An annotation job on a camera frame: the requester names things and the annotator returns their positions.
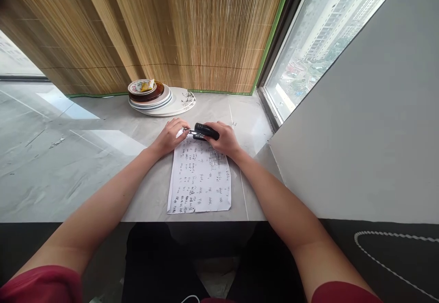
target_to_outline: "brown bowl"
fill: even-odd
[[[147,95],[134,95],[128,92],[129,98],[134,100],[135,102],[149,102],[158,98],[165,91],[165,86],[157,81],[155,83],[157,85],[157,88],[152,93],[149,93]]]

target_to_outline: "handwritten paper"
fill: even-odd
[[[232,203],[230,189],[227,157],[208,142],[187,135],[174,150],[168,214],[227,211]]]

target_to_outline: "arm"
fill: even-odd
[[[219,132],[219,140],[206,139],[239,166],[250,181],[268,222],[293,254],[308,301],[311,302],[320,285],[329,281],[352,283],[373,293],[318,218],[239,147],[233,129],[221,122],[206,125]]]
[[[182,127],[189,124],[181,119],[168,121],[151,146],[70,215],[14,277],[43,265],[65,266],[82,275],[95,250],[121,221],[151,167],[186,138],[188,130],[175,138]]]

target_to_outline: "stack of plates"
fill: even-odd
[[[137,80],[128,86],[129,104],[137,111],[150,116],[173,116],[190,110],[195,105],[195,96],[187,89],[168,87],[155,81],[151,90],[142,92],[142,83]]]

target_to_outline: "bamboo blind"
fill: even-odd
[[[3,0],[0,29],[66,95],[154,78],[249,93],[280,0]]]

